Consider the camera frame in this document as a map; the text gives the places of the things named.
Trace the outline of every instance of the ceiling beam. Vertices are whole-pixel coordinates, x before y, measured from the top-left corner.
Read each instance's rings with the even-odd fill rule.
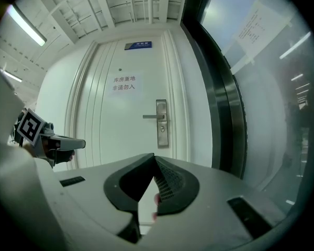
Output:
[[[153,23],[153,1],[148,0],[148,16],[149,16],[149,24]]]
[[[104,18],[107,22],[107,26],[109,28],[114,28],[115,27],[115,24],[114,24],[114,21],[113,21],[113,17],[110,13],[110,10],[109,10],[109,7],[108,7],[108,3],[107,3],[107,0],[98,0],[99,2],[99,5],[101,7],[101,10],[104,14]]]
[[[41,75],[45,75],[46,71],[42,70],[39,66],[32,63],[30,60],[23,57],[23,54],[21,55],[18,51],[14,50],[12,47],[10,47],[8,44],[6,44],[1,38],[0,38],[0,49],[6,53],[10,58],[15,60],[17,63],[21,64],[23,67],[27,68],[30,71],[37,72]]]
[[[142,0],[143,4],[143,15],[144,15],[144,22],[145,22],[145,0]]]
[[[178,22],[182,21],[183,11],[184,11],[185,0],[182,0],[180,3],[179,14],[178,14]]]
[[[56,4],[53,0],[39,0],[41,7],[45,9],[49,14],[48,18],[55,26],[57,31],[67,40],[69,44],[75,44],[78,41],[78,36],[74,30],[70,27],[63,15],[56,8]]]
[[[101,27],[101,25],[100,25],[100,22],[99,22],[98,18],[97,18],[96,15],[95,15],[95,12],[94,12],[93,7],[92,7],[92,4],[91,4],[91,1],[90,1],[90,0],[86,0],[86,1],[87,1],[87,4],[88,4],[88,11],[90,12],[91,17],[93,18],[93,21],[94,21],[94,23],[95,23],[97,29],[98,29],[99,31],[102,31],[103,29],[102,29],[102,27]]]
[[[169,7],[169,0],[159,0],[159,20],[160,20],[160,22],[166,22],[168,7]]]

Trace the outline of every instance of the white door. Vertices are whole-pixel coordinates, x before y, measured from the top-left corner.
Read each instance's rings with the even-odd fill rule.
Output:
[[[125,50],[126,43],[152,42],[152,48]],[[142,153],[189,160],[189,128],[181,69],[165,36],[130,38],[99,46],[86,73],[79,105],[79,168],[107,164]],[[167,103],[169,147],[158,148],[156,100]],[[139,203],[140,222],[156,211],[154,181]]]

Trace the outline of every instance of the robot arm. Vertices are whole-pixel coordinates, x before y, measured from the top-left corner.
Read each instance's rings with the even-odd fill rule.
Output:
[[[51,167],[68,162],[74,150],[83,149],[84,140],[55,135],[53,123],[47,123],[31,109],[22,118],[17,132],[29,143],[35,157],[45,159]]]

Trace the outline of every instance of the white wall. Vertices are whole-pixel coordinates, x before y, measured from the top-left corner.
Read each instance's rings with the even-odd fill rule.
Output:
[[[183,30],[176,23],[148,25],[142,22],[119,24],[103,31],[102,38],[89,35],[74,47],[68,48],[47,72],[37,101],[36,113],[47,122],[54,123],[55,132],[64,134],[65,113],[76,70],[89,44],[110,42],[142,35],[156,36],[170,29],[180,57],[187,91],[191,162],[211,166],[212,136],[208,99],[201,71]],[[54,170],[67,170],[60,164]]]
[[[36,113],[46,122],[54,124],[54,131],[64,135],[65,114],[74,76],[88,45],[80,47],[51,66],[44,78],[37,99]],[[54,167],[67,170],[66,163]]]

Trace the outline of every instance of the black slot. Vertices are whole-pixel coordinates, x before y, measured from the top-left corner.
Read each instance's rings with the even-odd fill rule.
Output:
[[[59,182],[61,183],[61,185],[63,187],[66,187],[66,186],[70,186],[70,185],[73,185],[73,184],[77,184],[77,183],[82,182],[84,180],[85,179],[82,176],[79,176],[79,177],[64,179],[64,180],[61,180]]]
[[[272,227],[243,198],[234,198],[227,203],[254,239],[271,230]]]

